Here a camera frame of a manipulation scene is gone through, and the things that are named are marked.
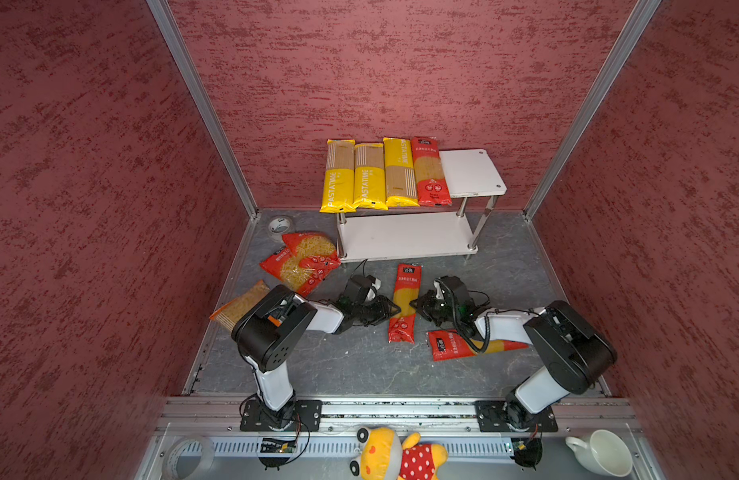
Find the red textured wall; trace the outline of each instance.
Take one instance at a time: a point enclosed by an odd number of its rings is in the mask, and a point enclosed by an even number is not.
[[[244,217],[145,2],[0,2],[0,478],[134,475]]]
[[[739,0],[663,2],[536,217],[669,478],[739,478]]]
[[[328,138],[433,135],[522,209],[634,1],[170,4],[260,206],[319,206]]]

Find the lower shelf board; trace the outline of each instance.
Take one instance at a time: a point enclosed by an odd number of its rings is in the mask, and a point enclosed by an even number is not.
[[[456,212],[352,216],[340,225],[343,262],[471,255],[471,226]]]

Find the white shelf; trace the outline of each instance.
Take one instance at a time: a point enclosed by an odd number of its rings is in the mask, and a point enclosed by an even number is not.
[[[469,255],[471,226],[456,212],[352,216],[340,228],[343,262]]]
[[[505,195],[508,190],[486,150],[445,150],[439,155],[450,197],[465,201],[466,197]],[[468,247],[473,236],[468,220],[455,212],[351,216],[338,230],[346,254],[343,262],[471,255],[477,251]]]
[[[439,156],[450,197],[491,197],[508,191],[486,150],[444,150]]]

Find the plush toy eye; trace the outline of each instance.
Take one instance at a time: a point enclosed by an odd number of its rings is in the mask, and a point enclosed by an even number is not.
[[[360,442],[364,443],[367,441],[367,438],[370,437],[370,431],[366,428],[359,428],[359,431],[356,433],[356,437]]]

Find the metal shelf leg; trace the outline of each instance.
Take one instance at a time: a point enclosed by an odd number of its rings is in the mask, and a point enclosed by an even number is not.
[[[337,230],[337,256],[340,259],[346,258],[346,248],[343,246],[343,237],[340,235],[340,225],[345,225],[348,220],[345,214],[335,214],[335,229]]]
[[[497,203],[498,203],[497,195],[492,195],[489,198],[489,201],[487,201],[487,207],[484,209],[484,213],[481,214],[481,218],[479,219],[479,223],[476,225],[476,229],[473,230],[473,236],[471,237],[471,242],[468,244],[469,250],[476,250],[476,242],[479,240],[479,235],[481,234],[481,230],[484,228],[484,224],[487,223],[487,219],[489,218],[492,211],[495,209],[495,204]]]
[[[458,209],[458,216],[465,215],[465,203],[468,201],[468,197],[463,197],[463,201],[460,203],[460,208]]]

